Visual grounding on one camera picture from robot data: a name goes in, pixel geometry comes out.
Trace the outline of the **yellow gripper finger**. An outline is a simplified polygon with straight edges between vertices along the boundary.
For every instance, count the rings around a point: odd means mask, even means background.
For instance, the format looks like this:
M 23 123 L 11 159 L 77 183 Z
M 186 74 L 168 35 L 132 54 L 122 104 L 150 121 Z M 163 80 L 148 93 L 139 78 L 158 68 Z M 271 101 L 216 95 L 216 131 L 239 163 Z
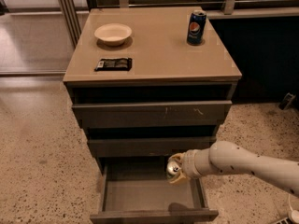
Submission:
M 183 157 L 184 157 L 183 153 L 176 153 L 176 154 L 172 155 L 168 159 L 168 161 L 175 161 L 175 162 L 178 162 L 178 163 L 182 163 Z
M 189 178 L 185 175 L 173 176 L 168 179 L 169 183 L 172 185 L 179 185 L 189 181 Z

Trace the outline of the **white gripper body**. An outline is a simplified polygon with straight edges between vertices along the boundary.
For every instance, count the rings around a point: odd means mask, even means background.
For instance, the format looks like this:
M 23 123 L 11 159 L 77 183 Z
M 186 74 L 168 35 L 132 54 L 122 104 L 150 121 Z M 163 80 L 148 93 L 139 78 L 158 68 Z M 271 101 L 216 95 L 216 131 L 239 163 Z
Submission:
M 195 167 L 195 155 L 198 153 L 197 149 L 188 150 L 182 154 L 181 169 L 183 174 L 188 178 L 196 179 L 201 177 L 201 174 Z

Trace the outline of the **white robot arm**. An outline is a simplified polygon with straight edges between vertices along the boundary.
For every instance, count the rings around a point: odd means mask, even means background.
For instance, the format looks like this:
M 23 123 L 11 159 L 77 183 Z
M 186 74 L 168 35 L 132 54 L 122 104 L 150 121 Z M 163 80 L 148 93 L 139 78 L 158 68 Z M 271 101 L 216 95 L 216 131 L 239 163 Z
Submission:
M 206 175 L 253 175 L 299 197 L 298 161 L 258 155 L 228 141 L 172 155 L 168 159 L 166 174 L 171 184 Z

